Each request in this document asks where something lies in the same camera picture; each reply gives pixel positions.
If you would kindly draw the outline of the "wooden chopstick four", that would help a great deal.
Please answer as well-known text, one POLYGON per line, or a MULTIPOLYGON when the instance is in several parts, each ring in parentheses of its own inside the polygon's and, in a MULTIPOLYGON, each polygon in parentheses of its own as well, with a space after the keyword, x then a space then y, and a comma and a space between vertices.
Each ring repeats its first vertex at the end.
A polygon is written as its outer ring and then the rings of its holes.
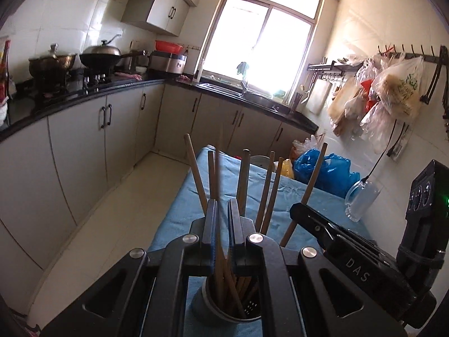
POLYGON ((237 293, 231 268, 225 257, 221 241, 221 205, 220 205, 220 149, 222 144, 223 125, 219 125, 218 139, 215 145, 215 185, 216 201, 218 202, 218 235, 217 256, 215 264, 215 288, 218 307, 229 315, 235 314, 237 318, 245 317, 244 308, 237 293))

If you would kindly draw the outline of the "wooden chopstick seven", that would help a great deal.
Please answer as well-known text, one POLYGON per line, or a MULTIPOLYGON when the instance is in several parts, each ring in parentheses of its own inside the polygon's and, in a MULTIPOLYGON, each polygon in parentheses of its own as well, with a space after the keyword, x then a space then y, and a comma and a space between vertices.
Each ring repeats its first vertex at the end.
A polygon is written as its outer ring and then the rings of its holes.
POLYGON ((269 203, 268 206, 266 208, 266 212, 265 212, 265 216, 263 218, 263 223, 261 226, 261 233, 262 234, 267 234, 268 228, 269 228, 269 223, 271 221, 272 218, 272 212, 274 209, 274 205, 276 202, 276 196, 277 196, 277 192, 278 192, 278 188, 279 188, 279 182, 280 182, 280 177, 281 177, 281 168, 283 165, 283 161, 284 158, 280 157, 279 161, 278 161, 278 166, 276 169, 276 176, 275 176, 275 181, 272 187, 272 192, 269 198, 269 203))

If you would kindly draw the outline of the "wooden chopstick ten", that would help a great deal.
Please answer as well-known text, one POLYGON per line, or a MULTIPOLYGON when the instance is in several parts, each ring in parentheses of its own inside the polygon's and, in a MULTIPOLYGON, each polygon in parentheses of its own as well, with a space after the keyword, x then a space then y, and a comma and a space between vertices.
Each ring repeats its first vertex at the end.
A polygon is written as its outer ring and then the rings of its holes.
POLYGON ((240 172, 236 195, 240 216, 245 215, 249 171, 250 171, 250 150, 245 148, 240 163, 240 172))

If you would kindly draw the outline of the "wooden chopstick eight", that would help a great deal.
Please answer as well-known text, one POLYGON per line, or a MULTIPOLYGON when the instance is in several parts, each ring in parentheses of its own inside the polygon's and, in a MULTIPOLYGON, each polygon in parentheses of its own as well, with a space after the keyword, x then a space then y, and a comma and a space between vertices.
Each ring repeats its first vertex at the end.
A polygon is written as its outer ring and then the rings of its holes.
MULTIPOLYGON (((317 181, 317 178, 319 176, 322 163, 324 162, 324 156, 326 154, 327 146, 328 146, 328 144, 326 142, 324 142, 322 144, 319 157, 318 157, 315 167, 313 169, 313 173, 311 174, 311 177, 308 181, 306 190, 304 191, 304 194, 301 199, 301 204, 303 204, 303 205, 306 205, 308 203, 310 195, 313 191, 313 187, 314 187, 314 185, 317 181)), ((297 226, 297 223, 294 220, 291 220, 290 225, 288 226, 286 232, 284 233, 284 236, 281 239, 281 242, 280 242, 281 247, 285 247, 287 245, 287 243, 289 242, 289 240, 292 237, 292 234, 295 231, 296 226, 297 226)))

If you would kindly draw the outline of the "wooden chopstick two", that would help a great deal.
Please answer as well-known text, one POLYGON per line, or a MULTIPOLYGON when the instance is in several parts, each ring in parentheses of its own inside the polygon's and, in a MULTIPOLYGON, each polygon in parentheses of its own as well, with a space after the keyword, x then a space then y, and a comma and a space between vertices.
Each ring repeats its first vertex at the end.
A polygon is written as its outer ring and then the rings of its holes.
POLYGON ((208 151, 208 174, 210 199, 216 199, 214 151, 208 151))

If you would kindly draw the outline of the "wooden chopstick three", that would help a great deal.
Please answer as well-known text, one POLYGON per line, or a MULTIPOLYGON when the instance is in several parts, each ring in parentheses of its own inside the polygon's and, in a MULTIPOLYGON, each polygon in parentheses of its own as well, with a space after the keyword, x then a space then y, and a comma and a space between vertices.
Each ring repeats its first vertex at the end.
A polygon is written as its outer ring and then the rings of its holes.
POLYGON ((260 232, 262 223, 263 223, 263 216, 265 212, 265 206, 268 199, 268 192, 269 192, 269 186, 271 183, 271 176, 272 176, 272 170, 274 168, 274 160, 275 160, 275 152, 271 151, 269 154, 269 166, 267 168, 266 176, 265 176, 265 183, 263 187, 262 196, 260 199, 260 205, 256 217, 256 223, 255 223, 255 229, 257 232, 260 232))

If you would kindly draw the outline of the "wooden chopstick one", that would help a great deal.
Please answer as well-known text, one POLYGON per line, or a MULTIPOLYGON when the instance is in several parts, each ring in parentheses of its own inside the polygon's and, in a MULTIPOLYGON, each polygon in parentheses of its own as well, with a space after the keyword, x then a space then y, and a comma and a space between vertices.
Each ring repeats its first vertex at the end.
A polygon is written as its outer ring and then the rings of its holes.
POLYGON ((207 205, 208 205, 208 200, 206 198, 205 195, 205 190, 202 184, 202 178, 200 175, 200 171, 196 162, 196 156, 195 156, 195 151, 193 149, 193 144, 191 141, 191 137, 189 135, 189 133, 186 133, 184 135, 184 143, 186 145, 186 155, 189 161, 189 166, 191 168, 191 172, 193 174, 193 179, 196 185, 196 190, 198 192, 198 196, 200 199, 200 204, 202 206, 202 210, 203 213, 206 214, 207 212, 207 205))

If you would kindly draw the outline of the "lower kitchen cabinets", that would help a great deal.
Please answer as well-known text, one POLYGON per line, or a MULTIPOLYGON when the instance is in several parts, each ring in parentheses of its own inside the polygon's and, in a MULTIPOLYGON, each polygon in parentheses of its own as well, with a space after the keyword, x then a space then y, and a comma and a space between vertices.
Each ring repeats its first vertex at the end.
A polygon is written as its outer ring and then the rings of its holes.
POLYGON ((266 154, 282 125, 301 139, 317 126, 287 117, 254 94, 222 93, 152 80, 76 91, 1 131, 1 223, 38 271, 45 270, 106 192, 150 151, 185 156, 211 143, 210 122, 224 117, 224 147, 266 154))

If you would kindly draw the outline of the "kitchen cabinets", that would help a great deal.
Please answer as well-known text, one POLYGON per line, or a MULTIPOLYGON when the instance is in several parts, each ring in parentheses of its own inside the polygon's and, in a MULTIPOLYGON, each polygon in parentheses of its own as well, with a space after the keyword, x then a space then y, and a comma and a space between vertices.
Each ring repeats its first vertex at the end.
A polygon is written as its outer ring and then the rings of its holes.
POLYGON ((128 0, 122 22, 147 31, 177 37, 186 16, 200 0, 128 0))
POLYGON ((1 223, 38 271, 45 270, 106 192, 150 151, 185 156, 211 143, 210 122, 224 117, 224 147, 266 154, 282 125, 301 139, 317 126, 287 117, 254 94, 222 93, 152 80, 76 91, 1 131, 1 223))

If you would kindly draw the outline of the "clear glass mug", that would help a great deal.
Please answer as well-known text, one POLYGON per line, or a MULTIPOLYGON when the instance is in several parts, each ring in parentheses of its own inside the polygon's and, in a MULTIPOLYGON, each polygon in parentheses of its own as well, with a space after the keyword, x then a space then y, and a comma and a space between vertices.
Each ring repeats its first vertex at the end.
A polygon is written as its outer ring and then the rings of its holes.
POLYGON ((361 179, 345 196, 345 213, 354 222, 359 222, 379 196, 381 188, 376 182, 361 179))

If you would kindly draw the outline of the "dark grey utensil holder cup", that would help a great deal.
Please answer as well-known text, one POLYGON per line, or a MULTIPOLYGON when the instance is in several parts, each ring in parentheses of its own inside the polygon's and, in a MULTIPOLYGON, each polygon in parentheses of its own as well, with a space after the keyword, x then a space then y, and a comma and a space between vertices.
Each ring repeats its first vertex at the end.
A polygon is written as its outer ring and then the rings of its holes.
POLYGON ((211 327, 252 323, 261 319, 258 306, 254 309, 244 307, 227 288, 224 288, 224 294, 220 299, 212 276, 202 282, 193 297, 191 309, 197 320, 211 327))

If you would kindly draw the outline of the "yellow plastic bag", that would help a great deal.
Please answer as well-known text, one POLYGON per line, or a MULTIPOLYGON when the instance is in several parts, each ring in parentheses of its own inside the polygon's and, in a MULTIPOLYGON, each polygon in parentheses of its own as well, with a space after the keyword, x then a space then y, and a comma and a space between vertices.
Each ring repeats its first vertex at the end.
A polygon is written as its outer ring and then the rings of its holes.
MULTIPOLYGON (((276 161, 276 162, 274 163, 275 171, 278 170, 279 164, 280 164, 279 161, 276 161)), ((284 159, 284 160, 281 162, 281 170, 280 170, 280 174, 281 174, 283 177, 288 177, 288 178, 290 178, 290 179, 295 179, 295 174, 294 174, 294 171, 293 171, 293 165, 292 165, 292 162, 291 162, 291 160, 290 160, 289 158, 284 159)))

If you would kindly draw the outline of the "rice cooker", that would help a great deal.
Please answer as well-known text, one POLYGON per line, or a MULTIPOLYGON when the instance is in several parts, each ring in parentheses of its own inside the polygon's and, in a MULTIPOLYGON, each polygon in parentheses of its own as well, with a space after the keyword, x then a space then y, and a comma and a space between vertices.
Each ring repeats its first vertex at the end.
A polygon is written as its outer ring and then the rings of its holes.
POLYGON ((148 69, 181 75, 184 72, 187 56, 154 50, 150 54, 148 69))

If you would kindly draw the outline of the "sauce bottles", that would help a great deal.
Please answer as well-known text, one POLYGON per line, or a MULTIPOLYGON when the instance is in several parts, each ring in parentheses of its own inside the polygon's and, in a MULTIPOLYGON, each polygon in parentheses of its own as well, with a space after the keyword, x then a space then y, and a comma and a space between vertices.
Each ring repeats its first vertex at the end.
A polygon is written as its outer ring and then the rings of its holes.
POLYGON ((8 69, 8 56, 11 46, 11 41, 6 40, 4 42, 3 54, 1 57, 1 73, 0 73, 0 100, 1 105, 4 105, 9 97, 9 69, 8 69))

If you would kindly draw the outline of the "wall dish rack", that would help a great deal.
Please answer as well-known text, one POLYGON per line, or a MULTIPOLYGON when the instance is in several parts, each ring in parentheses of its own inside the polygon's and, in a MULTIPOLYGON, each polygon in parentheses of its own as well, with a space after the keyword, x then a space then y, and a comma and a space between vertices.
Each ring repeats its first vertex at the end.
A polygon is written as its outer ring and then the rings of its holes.
POLYGON ((313 72, 313 81, 315 81, 317 79, 344 78, 347 74, 355 74, 362 66, 363 63, 344 65, 337 61, 332 61, 330 64, 309 64, 307 71, 313 72))

